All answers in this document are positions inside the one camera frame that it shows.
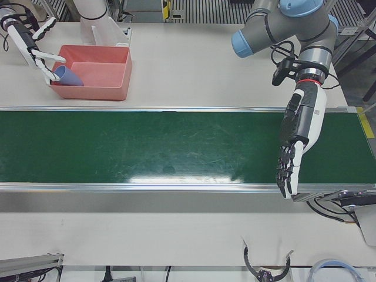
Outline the white-black robot hand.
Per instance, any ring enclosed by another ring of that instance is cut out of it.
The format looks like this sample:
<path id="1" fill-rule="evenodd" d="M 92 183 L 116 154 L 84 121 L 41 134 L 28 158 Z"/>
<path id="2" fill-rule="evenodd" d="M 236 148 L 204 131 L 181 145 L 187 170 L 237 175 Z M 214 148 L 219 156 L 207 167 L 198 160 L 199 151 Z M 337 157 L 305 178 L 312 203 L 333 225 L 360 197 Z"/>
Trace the white-black robot hand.
<path id="1" fill-rule="evenodd" d="M 61 78 L 46 66 L 45 61 L 65 63 L 66 59 L 57 54 L 40 51 L 35 41 L 56 23 L 56 18 L 51 17 L 35 33 L 31 33 L 21 21 L 15 18 L 7 18 L 4 23 L 1 23 L 29 66 L 42 71 L 47 84 L 51 81 L 60 81 Z"/>
<path id="2" fill-rule="evenodd" d="M 276 182 L 284 198 L 297 194 L 303 154 L 318 140 L 327 95 L 321 85 L 304 79 L 296 84 L 281 123 Z"/>

